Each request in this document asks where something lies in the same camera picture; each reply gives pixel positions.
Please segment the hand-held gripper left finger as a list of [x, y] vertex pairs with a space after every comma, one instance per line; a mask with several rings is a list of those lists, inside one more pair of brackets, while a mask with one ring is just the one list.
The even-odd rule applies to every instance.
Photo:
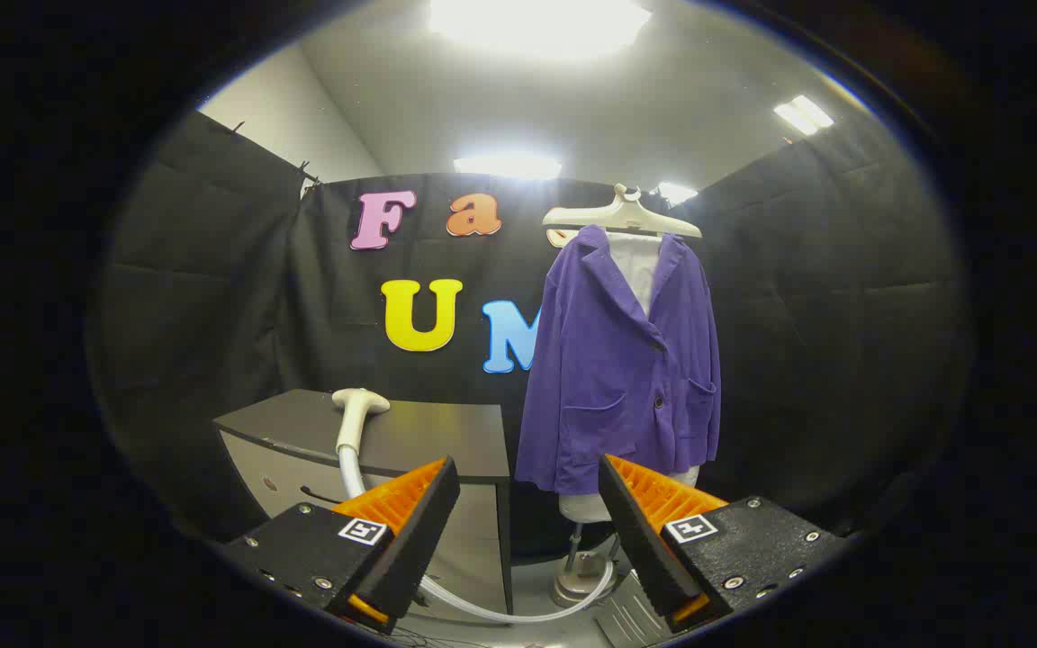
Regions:
[[296, 503], [223, 546], [243, 577], [297, 604], [389, 635], [419, 594], [460, 496], [443, 456], [334, 508]]

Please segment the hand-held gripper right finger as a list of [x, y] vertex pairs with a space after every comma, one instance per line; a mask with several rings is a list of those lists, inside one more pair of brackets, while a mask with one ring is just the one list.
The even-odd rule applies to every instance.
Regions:
[[639, 586], [671, 631], [775, 599], [848, 548], [766, 498], [726, 503], [614, 455], [602, 456], [598, 484]]

